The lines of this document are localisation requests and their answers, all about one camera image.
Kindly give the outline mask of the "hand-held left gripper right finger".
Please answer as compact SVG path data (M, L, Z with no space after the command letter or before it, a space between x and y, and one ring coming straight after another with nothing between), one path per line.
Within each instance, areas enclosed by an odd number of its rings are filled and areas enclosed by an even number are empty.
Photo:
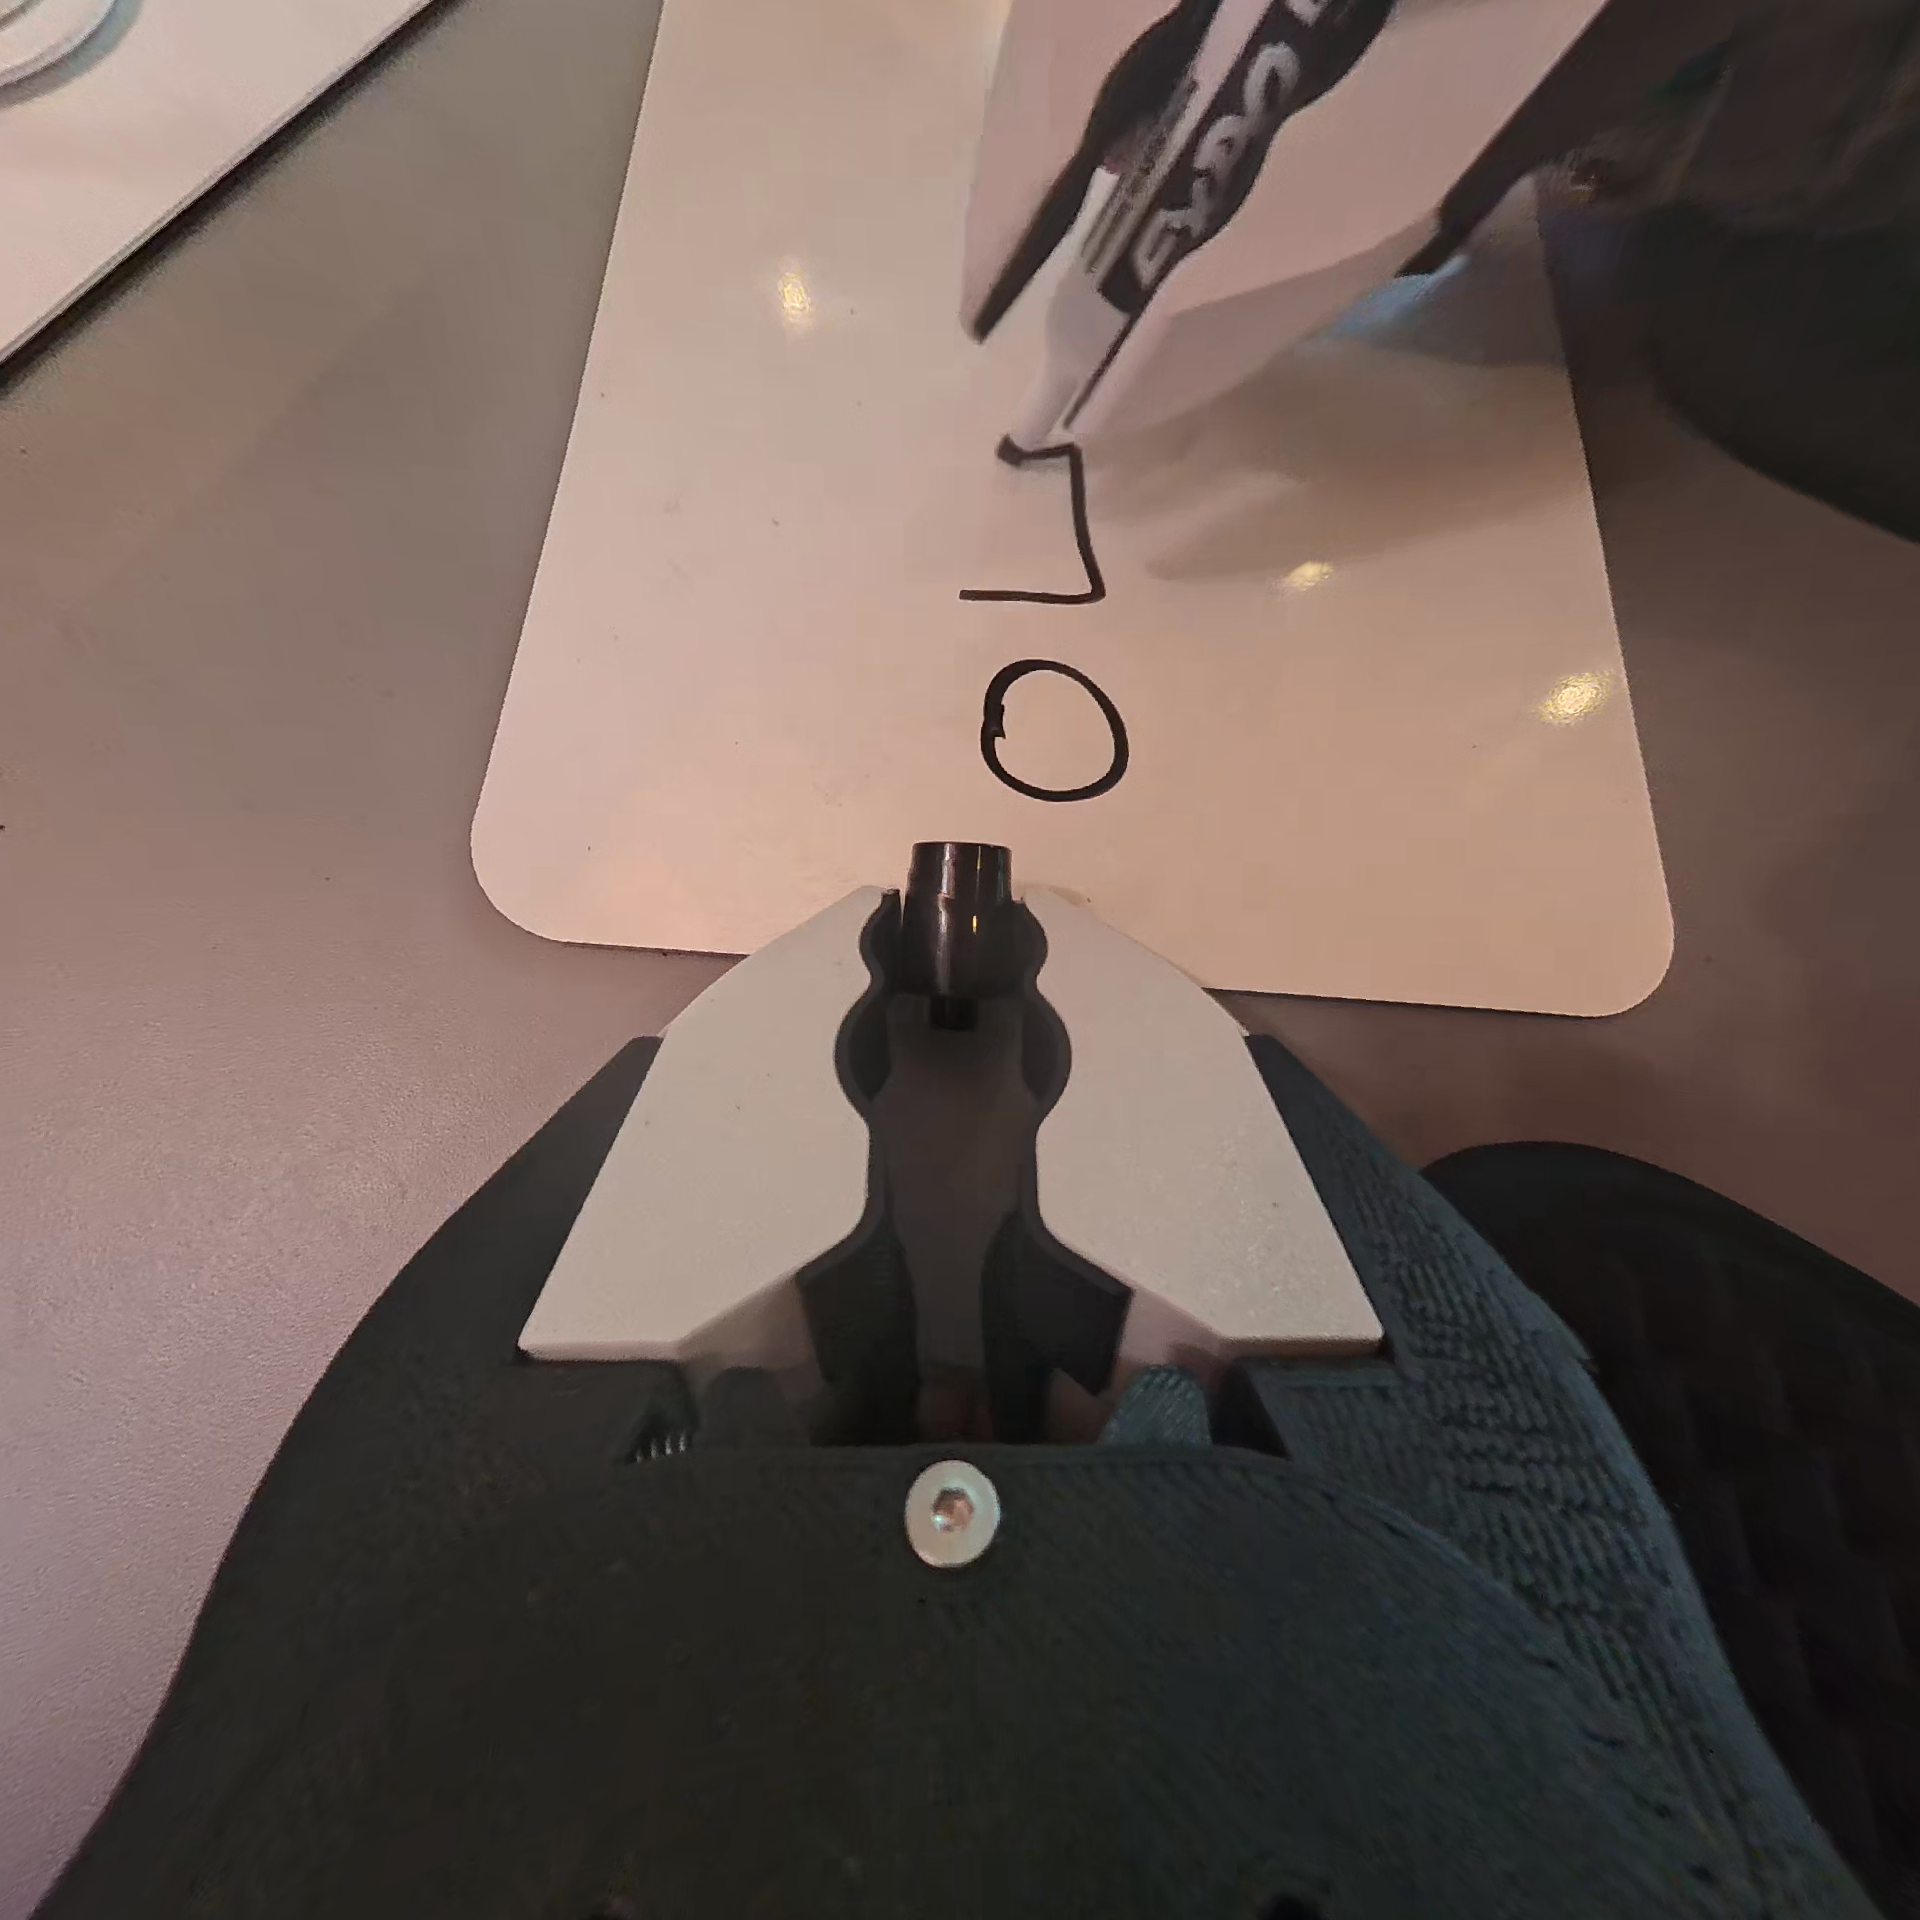
M1021 899L1021 1080L1037 1126L981 1273L993 1422L1068 1380L1111 1408L1147 1370L1360 1365L1385 1325L1250 1036L1163 955L1063 894Z

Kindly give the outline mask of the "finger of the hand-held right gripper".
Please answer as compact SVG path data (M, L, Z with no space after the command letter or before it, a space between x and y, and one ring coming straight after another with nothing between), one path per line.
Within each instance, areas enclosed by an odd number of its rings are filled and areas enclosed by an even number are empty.
M1072 438L1229 394L1415 268L1443 205L1575 50L1599 2L1359 5L1336 83L1276 132L1234 214L1162 282Z
M1097 168L1169 104L1210 5L1012 2L967 194L962 325L987 339L1065 241Z

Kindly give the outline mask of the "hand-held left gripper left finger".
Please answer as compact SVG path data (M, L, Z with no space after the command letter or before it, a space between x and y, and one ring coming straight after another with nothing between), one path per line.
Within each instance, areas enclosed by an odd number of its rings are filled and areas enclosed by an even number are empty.
M757 1371L815 1430L922 1424L916 1292L874 1139L904 899L860 888L661 1036L520 1354Z

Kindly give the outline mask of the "black whiteboard marker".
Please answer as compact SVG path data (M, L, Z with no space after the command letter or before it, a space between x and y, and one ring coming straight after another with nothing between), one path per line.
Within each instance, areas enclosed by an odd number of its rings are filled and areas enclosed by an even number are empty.
M1041 372L1000 441L1009 465L1069 434L1162 282L1243 204L1280 126L1352 62L1359 5L1219 5L1171 98L1063 273Z

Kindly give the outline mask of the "black marker cap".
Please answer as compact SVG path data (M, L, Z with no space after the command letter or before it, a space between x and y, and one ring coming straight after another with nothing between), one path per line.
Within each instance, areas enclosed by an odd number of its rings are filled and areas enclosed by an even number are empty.
M901 899L897 988L927 1001L929 1024L967 1034L987 1001L1024 981L1024 913L1012 856L987 844L922 842Z

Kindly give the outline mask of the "white whiteboard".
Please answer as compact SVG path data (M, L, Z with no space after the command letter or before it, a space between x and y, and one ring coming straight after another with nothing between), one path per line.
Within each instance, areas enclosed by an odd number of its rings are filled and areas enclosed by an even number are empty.
M1205 412L994 457L1009 5L664 5L471 824L515 923L752 953L1012 850L1219 992L1610 1017L1673 955L1530 185Z

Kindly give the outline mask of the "dark rounded object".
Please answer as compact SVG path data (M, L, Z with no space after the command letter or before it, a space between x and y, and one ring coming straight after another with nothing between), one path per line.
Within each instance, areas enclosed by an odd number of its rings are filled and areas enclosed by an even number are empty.
M1915 1302L1599 1148L1425 1176L1587 1346L1775 1753L1879 1909L1915 1917Z

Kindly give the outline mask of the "white table sign stand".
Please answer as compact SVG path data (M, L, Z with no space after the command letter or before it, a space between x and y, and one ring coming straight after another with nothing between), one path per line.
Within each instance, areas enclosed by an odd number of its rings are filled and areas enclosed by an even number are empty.
M192 208L420 2L5 2L3 354Z

